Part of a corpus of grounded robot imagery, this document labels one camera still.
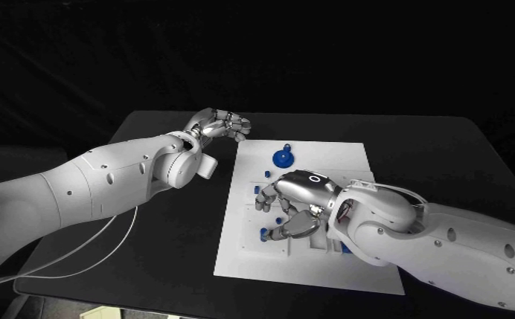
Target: white panel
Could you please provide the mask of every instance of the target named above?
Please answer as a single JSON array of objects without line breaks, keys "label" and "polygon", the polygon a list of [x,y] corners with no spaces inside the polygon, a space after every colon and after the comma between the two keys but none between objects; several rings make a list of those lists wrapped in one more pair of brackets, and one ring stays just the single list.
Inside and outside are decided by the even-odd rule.
[{"label": "white panel", "polygon": [[[292,145],[296,162],[290,168],[280,169],[275,166],[272,157],[275,152],[283,149],[286,143]],[[259,240],[259,229],[270,226],[269,222],[275,222],[275,216],[269,216],[266,220],[266,214],[254,210],[254,186],[264,188],[282,174],[298,169],[312,170],[326,175],[342,187],[348,185],[352,178],[365,181],[376,180],[363,144],[253,140],[238,143],[215,275],[404,294],[397,267],[370,265],[355,255],[342,253],[342,246],[338,242],[322,239],[322,243],[326,242],[326,249],[322,250],[311,248],[309,238],[272,242],[272,245],[286,246],[289,255],[283,256],[283,249],[279,253],[269,246],[270,241]],[[301,203],[295,203],[295,206],[299,210],[308,208],[308,205]],[[279,202],[273,204],[270,212],[283,213]],[[256,227],[247,230],[249,224],[243,225],[243,222],[246,219],[249,221],[249,216],[253,221],[260,215],[264,216],[263,224],[256,224]],[[243,249],[241,243],[246,247],[251,243],[251,249]]]}]

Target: blue component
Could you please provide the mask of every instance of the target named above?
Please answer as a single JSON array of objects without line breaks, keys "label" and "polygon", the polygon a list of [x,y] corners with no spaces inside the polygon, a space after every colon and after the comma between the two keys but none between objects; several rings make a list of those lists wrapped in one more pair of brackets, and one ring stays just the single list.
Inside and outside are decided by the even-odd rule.
[{"label": "blue component", "polygon": [[289,168],[293,165],[295,157],[290,144],[285,144],[283,150],[275,153],[272,160],[279,168]]},{"label": "blue component", "polygon": [[267,229],[263,228],[263,229],[260,230],[260,239],[262,239],[263,242],[266,242],[266,237],[264,237],[266,232],[267,232]]},{"label": "blue component", "polygon": [[341,241],[341,244],[342,244],[342,252],[345,254],[352,254],[352,251],[350,250],[350,248],[345,246],[345,243]]}]

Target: black curtain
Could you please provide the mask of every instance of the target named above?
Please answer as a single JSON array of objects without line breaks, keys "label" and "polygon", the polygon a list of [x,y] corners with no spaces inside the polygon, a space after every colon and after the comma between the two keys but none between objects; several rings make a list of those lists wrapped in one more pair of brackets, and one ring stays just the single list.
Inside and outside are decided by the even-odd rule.
[{"label": "black curtain", "polygon": [[0,144],[75,156],[139,109],[451,115],[513,166],[514,0],[0,3]]}]

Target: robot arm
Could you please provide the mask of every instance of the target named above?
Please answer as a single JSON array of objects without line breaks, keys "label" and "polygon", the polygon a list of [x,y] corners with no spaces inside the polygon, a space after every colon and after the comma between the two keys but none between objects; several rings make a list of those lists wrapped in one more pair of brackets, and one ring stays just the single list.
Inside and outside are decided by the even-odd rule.
[{"label": "robot arm", "polygon": [[45,173],[0,183],[0,264],[34,240],[80,222],[113,217],[195,174],[211,178],[213,138],[246,139],[250,122],[205,109],[184,131],[101,146]]},{"label": "robot arm", "polygon": [[376,183],[354,180],[342,189],[306,170],[288,173],[263,190],[257,210],[267,211],[276,198],[303,202],[311,210],[269,230],[263,240],[309,236],[316,220],[326,221],[328,238],[341,240],[361,260],[378,266],[393,263],[458,296],[515,310],[514,225],[439,204],[413,206]]}]

